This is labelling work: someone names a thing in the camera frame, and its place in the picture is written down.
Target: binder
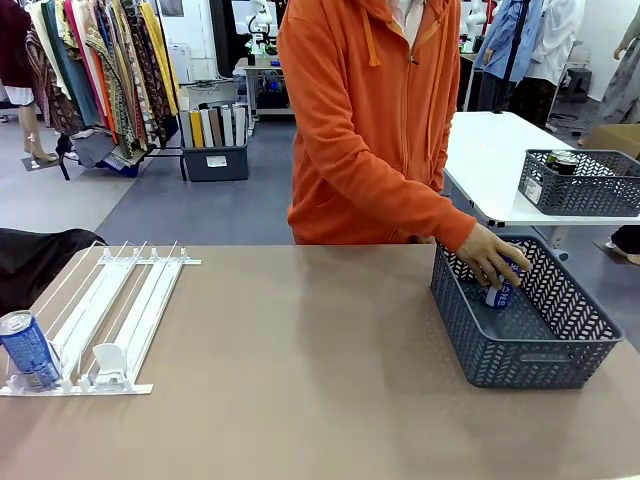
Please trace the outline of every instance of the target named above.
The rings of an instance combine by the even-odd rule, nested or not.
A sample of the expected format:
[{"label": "binder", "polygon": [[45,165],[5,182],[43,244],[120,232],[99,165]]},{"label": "binder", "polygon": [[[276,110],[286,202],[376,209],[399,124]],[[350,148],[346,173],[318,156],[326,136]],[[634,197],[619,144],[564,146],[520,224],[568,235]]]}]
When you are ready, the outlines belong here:
[{"label": "binder", "polygon": [[231,123],[231,109],[229,105],[220,107],[222,110],[222,127],[224,129],[224,144],[227,147],[233,147],[233,126]]},{"label": "binder", "polygon": [[204,147],[204,139],[202,137],[202,117],[198,110],[192,110],[189,115],[191,116],[191,131],[193,132],[193,146],[195,148]]},{"label": "binder", "polygon": [[220,128],[220,109],[218,107],[213,107],[209,110],[209,123],[211,123],[211,130],[213,131],[213,143],[216,147],[223,147],[222,130]]},{"label": "binder", "polygon": [[245,138],[245,110],[240,105],[233,106],[233,114],[236,120],[236,147],[242,147],[244,145]]},{"label": "binder", "polygon": [[200,110],[202,117],[202,132],[204,133],[204,146],[213,147],[213,132],[211,131],[211,122],[209,121],[209,110]]},{"label": "binder", "polygon": [[180,121],[182,123],[182,133],[184,135],[185,148],[193,148],[193,133],[191,133],[191,119],[189,112],[182,110],[180,112]]}]

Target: finger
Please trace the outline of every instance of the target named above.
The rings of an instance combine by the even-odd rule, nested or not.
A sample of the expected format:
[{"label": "finger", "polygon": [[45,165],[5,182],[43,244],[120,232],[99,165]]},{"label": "finger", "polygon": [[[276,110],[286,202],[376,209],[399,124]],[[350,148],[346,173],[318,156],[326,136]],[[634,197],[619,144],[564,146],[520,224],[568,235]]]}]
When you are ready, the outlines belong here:
[{"label": "finger", "polygon": [[489,280],[487,280],[487,277],[485,277],[484,272],[480,268],[480,265],[478,265],[478,263],[473,260],[468,262],[467,265],[469,265],[469,267],[473,271],[473,274],[478,279],[478,282],[480,282],[480,285],[482,285],[483,287],[488,287]]},{"label": "finger", "polygon": [[493,286],[493,288],[495,288],[496,290],[500,290],[502,288],[502,282],[498,278],[496,269],[493,268],[493,265],[491,265],[491,262],[488,259],[484,258],[478,261],[478,263],[480,264],[480,267],[482,268],[482,271],[484,272],[484,274],[489,279],[489,282],[491,282],[491,286]]},{"label": "finger", "polygon": [[509,264],[505,262],[500,255],[494,253],[489,257],[489,260],[491,260],[493,266],[496,267],[502,275],[504,275],[504,278],[511,282],[511,285],[514,285],[516,287],[520,286],[520,278],[518,278],[516,272],[511,270]]},{"label": "finger", "polygon": [[523,270],[531,270],[531,262],[527,260],[527,257],[524,256],[524,253],[522,253],[519,248],[500,240],[496,246],[496,250],[498,250],[498,253],[501,253],[516,262]]}]

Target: bin label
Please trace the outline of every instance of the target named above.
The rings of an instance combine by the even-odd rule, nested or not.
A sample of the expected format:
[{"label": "bin label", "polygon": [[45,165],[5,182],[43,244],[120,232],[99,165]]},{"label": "bin label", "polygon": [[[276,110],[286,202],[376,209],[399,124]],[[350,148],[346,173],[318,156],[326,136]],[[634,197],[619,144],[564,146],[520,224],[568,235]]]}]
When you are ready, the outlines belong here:
[{"label": "bin label", "polygon": [[524,186],[524,194],[529,200],[537,205],[540,201],[540,196],[542,195],[542,185],[536,182],[533,178],[527,177]]},{"label": "bin label", "polygon": [[207,167],[218,168],[227,166],[227,157],[220,155],[217,157],[207,157]]}]

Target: blue shirt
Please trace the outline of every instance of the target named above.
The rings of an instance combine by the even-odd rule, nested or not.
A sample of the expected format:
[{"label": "blue shirt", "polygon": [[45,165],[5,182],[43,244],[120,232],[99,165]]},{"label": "blue shirt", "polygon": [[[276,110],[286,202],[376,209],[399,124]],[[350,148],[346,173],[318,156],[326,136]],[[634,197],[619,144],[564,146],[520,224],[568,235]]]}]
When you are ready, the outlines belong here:
[{"label": "blue shirt", "polygon": [[[527,68],[529,68],[538,27],[540,26],[540,18],[542,17],[542,3],[543,0],[531,0],[531,3],[529,3],[516,61],[513,64],[513,70],[509,78],[511,82],[522,80]],[[522,0],[504,0],[502,2],[500,10],[493,19],[489,32],[487,32],[487,36],[482,42],[482,47],[480,47],[478,57],[474,63],[475,68],[484,70],[496,77],[504,78],[507,60],[511,51],[511,42],[513,42],[521,10]],[[493,54],[489,64],[485,65],[483,58],[487,48],[493,50]]]}]

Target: perforated basket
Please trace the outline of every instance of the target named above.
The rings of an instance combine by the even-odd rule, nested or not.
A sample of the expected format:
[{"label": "perforated basket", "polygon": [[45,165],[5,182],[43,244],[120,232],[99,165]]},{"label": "perforated basket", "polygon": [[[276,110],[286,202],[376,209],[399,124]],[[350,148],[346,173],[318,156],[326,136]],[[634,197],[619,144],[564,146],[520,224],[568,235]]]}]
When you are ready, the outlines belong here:
[{"label": "perforated basket", "polygon": [[622,332],[541,240],[505,236],[532,264],[509,305],[484,305],[471,269],[438,245],[431,291],[464,374],[491,388],[580,388]]},{"label": "perforated basket", "polygon": [[546,215],[636,217],[640,214],[640,163],[621,152],[566,150],[573,175],[546,165],[551,150],[527,150],[518,190]]}]

